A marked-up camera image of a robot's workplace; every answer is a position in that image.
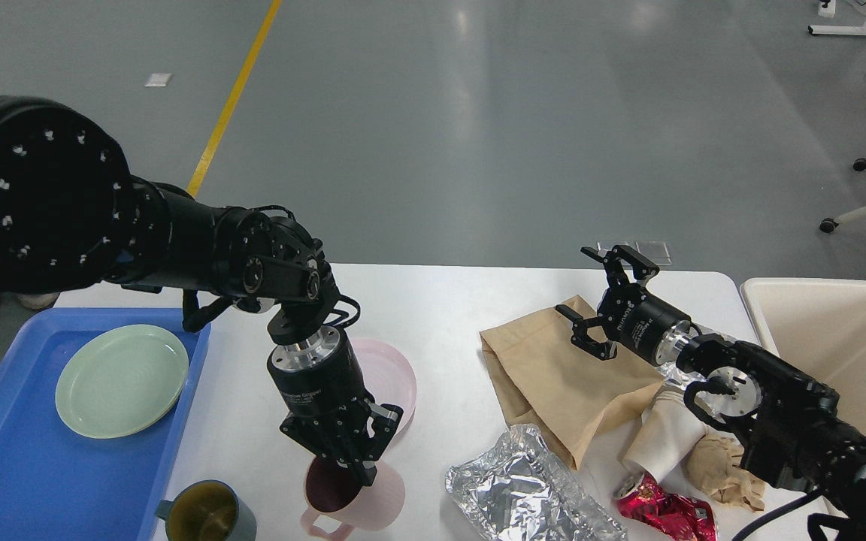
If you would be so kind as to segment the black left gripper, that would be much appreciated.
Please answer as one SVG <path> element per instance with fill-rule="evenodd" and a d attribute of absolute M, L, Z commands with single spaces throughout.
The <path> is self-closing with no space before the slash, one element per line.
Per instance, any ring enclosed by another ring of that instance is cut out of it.
<path fill-rule="evenodd" d="M 404 411 L 371 403 L 346 331 L 323 326 L 306 347 L 276 346 L 267 370 L 288 408 L 280 431 L 354 482 L 374 485 Z"/>

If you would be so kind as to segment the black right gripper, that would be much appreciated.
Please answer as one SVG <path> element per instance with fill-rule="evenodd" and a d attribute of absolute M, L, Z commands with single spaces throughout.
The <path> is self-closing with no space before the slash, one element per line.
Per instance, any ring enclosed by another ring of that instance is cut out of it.
<path fill-rule="evenodd" d="M 602 264 L 608 287 L 597 316 L 584 318 L 566 304 L 556 305 L 556 312 L 571 323 L 571 345 L 602 361 L 616 357 L 617 342 L 654 367 L 676 362 L 693 337 L 693 321 L 644 288 L 660 273 L 659 265 L 628 244 L 582 246 L 580 252 Z M 607 340 L 592 338 L 594 328 L 603 328 Z"/>

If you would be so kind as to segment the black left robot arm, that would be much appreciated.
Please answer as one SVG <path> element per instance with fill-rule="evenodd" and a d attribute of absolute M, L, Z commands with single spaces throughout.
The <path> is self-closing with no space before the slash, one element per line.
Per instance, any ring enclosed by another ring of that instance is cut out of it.
<path fill-rule="evenodd" d="M 374 484 L 404 413 L 365 387 L 347 335 L 360 307 L 322 241 L 284 207 L 211 207 L 132 174 L 123 148 L 71 107 L 0 96 L 0 292 L 100 282 L 182 291 L 189 332 L 232 306 L 277 306 L 267 367 L 288 408 L 281 431 L 353 484 Z"/>

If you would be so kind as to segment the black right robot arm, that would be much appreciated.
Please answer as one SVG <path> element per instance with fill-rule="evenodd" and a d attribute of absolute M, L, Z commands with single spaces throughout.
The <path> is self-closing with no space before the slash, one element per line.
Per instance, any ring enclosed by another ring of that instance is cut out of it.
<path fill-rule="evenodd" d="M 698 325 L 657 298 L 647 282 L 659 266 L 628 244 L 581 251 L 604 267 L 607 286 L 589 318 L 556 306 L 571 323 L 571 343 L 604 361 L 619 347 L 636 354 L 681 387 L 695 418 L 735 435 L 744 470 L 774 488 L 801 492 L 743 527 L 736 539 L 826 499 L 838 514 L 809 515 L 809 538 L 824 540 L 832 530 L 838 540 L 866 540 L 866 436 L 839 419 L 837 391 L 764 347 Z"/>

